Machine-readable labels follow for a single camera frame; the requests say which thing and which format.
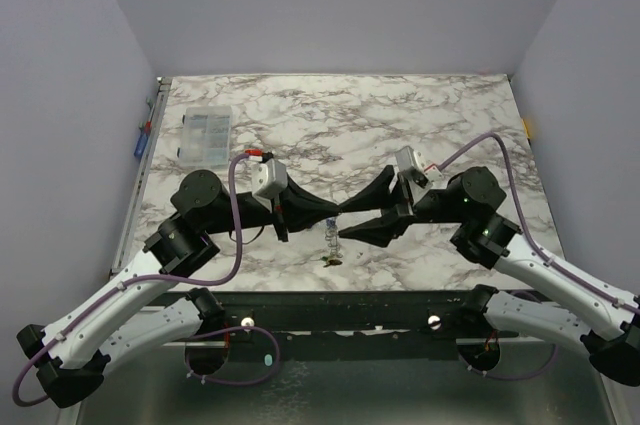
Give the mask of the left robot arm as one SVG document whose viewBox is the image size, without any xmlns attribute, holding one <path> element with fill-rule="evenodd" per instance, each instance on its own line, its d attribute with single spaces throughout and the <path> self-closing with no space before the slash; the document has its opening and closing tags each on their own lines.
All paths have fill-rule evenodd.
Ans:
<svg viewBox="0 0 640 425">
<path fill-rule="evenodd" d="M 194 273 L 218 254 L 214 234 L 272 226 L 289 234 L 339 214 L 338 205 L 297 185 L 270 160 L 254 168 L 252 191 L 237 193 L 209 170 L 189 173 L 171 198 L 176 211 L 164 220 L 118 275 L 93 296 L 49 325 L 27 325 L 17 334 L 36 371 L 44 397 L 73 406 L 136 355 L 177 339 L 214 337 L 227 323 L 210 289 L 239 271 L 236 258 L 222 278 Z"/>
</svg>

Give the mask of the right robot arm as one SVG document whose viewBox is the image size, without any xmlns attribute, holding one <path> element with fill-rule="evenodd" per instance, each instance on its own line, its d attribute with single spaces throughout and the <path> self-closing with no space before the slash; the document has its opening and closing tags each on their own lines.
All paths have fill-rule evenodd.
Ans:
<svg viewBox="0 0 640 425">
<path fill-rule="evenodd" d="M 639 298 L 546 251 L 524 226 L 498 209 L 506 198 L 486 167 L 471 167 L 443 188 L 420 189 L 401 178 L 389 184 L 387 167 L 340 206 L 343 213 L 378 210 L 379 217 L 340 231 L 344 239 L 386 247 L 413 224 L 455 224 L 451 238 L 468 262 L 510 276 L 542 293 L 548 303 L 528 303 L 490 287 L 475 288 L 459 312 L 469 335 L 524 333 L 572 349 L 600 374 L 620 384 L 639 384 Z"/>
</svg>

